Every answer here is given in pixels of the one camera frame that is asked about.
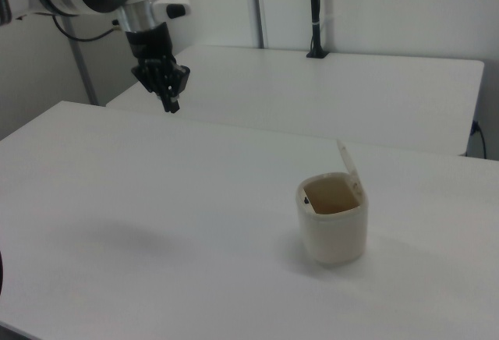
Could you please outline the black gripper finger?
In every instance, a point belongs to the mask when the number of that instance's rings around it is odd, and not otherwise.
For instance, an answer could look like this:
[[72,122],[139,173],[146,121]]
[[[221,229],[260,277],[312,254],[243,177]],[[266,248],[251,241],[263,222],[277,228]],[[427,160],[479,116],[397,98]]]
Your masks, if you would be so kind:
[[179,109],[179,96],[186,89],[186,84],[190,75],[190,68],[181,66],[172,56],[169,59],[171,72],[168,75],[168,100],[169,111],[176,113]]
[[139,60],[131,72],[149,93],[155,93],[160,98],[165,112],[173,112],[165,66],[161,59]]

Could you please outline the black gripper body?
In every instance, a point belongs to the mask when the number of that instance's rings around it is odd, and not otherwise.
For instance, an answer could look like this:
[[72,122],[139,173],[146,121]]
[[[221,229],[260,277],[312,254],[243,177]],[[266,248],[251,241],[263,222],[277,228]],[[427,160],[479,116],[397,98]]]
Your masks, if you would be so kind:
[[143,67],[148,62],[159,63],[163,60],[169,69],[177,65],[172,53],[172,39],[166,22],[149,30],[126,31],[126,39],[137,60],[137,67]]

